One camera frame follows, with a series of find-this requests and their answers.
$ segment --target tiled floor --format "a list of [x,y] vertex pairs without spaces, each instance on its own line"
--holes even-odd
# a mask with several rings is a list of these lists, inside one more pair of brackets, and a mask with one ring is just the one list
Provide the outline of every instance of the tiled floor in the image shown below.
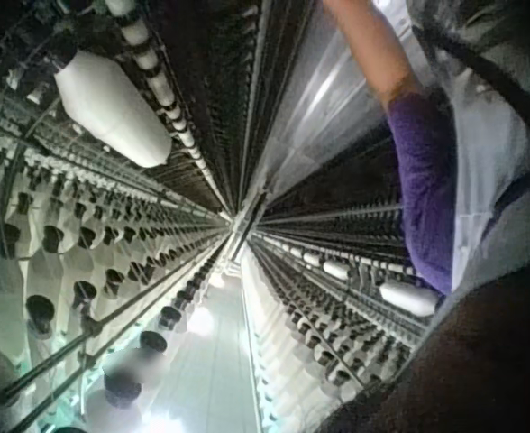
[[224,275],[224,281],[224,288],[209,289],[203,305],[213,332],[187,333],[151,410],[153,417],[178,419],[182,433],[257,431],[241,280]]

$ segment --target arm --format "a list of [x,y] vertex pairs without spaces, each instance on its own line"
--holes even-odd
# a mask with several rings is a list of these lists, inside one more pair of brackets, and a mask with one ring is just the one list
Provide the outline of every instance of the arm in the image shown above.
[[324,0],[388,115],[395,140],[407,249],[425,280],[452,289],[456,163],[452,126],[421,88],[396,34],[368,0]]

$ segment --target black strap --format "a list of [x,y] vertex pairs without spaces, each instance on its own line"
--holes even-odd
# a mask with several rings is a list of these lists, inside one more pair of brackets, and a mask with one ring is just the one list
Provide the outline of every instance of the black strap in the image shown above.
[[506,72],[492,61],[480,56],[462,41],[456,41],[433,26],[427,25],[423,29],[413,26],[413,32],[422,44],[423,41],[430,42],[473,69],[506,99],[530,129],[530,94]]

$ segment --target purple sleeve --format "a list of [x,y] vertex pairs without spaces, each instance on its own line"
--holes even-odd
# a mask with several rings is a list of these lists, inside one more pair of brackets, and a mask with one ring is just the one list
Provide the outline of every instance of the purple sleeve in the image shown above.
[[457,172],[452,126],[418,94],[390,103],[388,123],[399,160],[407,250],[425,280],[450,293]]

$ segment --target floor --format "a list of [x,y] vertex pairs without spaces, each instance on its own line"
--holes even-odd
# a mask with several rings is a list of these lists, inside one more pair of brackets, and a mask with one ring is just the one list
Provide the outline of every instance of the floor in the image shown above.
[[255,433],[241,280],[224,274],[224,287],[212,286],[202,307],[151,408],[152,424],[163,419],[159,431],[171,433]]

